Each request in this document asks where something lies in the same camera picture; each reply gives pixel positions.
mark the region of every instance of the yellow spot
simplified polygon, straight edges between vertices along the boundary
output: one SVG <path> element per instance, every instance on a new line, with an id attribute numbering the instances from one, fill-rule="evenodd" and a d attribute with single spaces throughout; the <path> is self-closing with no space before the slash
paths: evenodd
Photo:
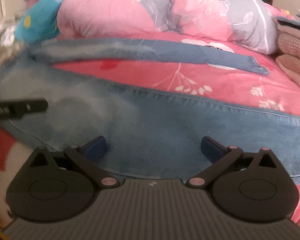
<path id="1" fill-rule="evenodd" d="M 24 27 L 25 27 L 26 29 L 30 28 L 30 26 L 31 26 L 31 17 L 30 17 L 30 15 L 28 15 L 28 16 L 25 18 L 25 20 L 24 20 L 24 22 L 23 22 L 23 25 L 24 25 Z"/>

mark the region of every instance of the bed sheet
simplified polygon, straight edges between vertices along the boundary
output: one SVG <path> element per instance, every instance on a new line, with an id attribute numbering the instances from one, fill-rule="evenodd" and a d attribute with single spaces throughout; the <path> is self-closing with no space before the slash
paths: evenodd
<path id="1" fill-rule="evenodd" d="M 234 68 L 216 65 L 180 63 L 136 62 L 122 60 L 94 60 L 55 65 L 59 69 L 83 73 L 115 82 L 210 97 L 240 105 L 268 108 L 300 116 L 300 88 L 289 80 L 275 61 L 262 54 L 246 50 L 230 42 L 196 39 L 174 33 L 142 35 L 133 38 L 212 46 L 242 55 L 253 56 L 266 67 L 269 76 L 259 76 Z M 0 129 L 0 226 L 11 221 L 5 203 L 9 183 L 31 153 L 31 149 L 18 143 Z M 293 221 L 300 219 L 300 203 Z"/>

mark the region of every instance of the blue plush toy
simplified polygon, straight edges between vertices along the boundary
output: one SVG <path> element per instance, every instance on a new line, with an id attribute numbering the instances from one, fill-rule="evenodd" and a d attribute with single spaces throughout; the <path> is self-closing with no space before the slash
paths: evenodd
<path id="1" fill-rule="evenodd" d="M 36 43 L 58 36 L 57 14 L 63 0 L 39 0 L 21 18 L 15 31 L 17 40 Z"/>

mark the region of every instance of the ribbed gray panel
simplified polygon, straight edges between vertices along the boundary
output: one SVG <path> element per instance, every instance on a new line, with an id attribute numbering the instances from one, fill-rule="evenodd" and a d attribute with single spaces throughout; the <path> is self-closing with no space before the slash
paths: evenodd
<path id="1" fill-rule="evenodd" d="M 203 190 L 180 180 L 126 180 L 103 190 L 80 215 L 53 224 L 17 219 L 4 233 L 11 240 L 300 240 L 289 220 L 250 224 L 215 207 Z"/>

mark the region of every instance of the stack of folded clothes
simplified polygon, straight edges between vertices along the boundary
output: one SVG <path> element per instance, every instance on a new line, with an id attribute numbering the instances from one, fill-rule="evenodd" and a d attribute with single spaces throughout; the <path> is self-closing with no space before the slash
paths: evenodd
<path id="1" fill-rule="evenodd" d="M 279 67 L 300 87 L 300 21 L 278 17 L 278 45 L 284 53 L 277 57 Z"/>

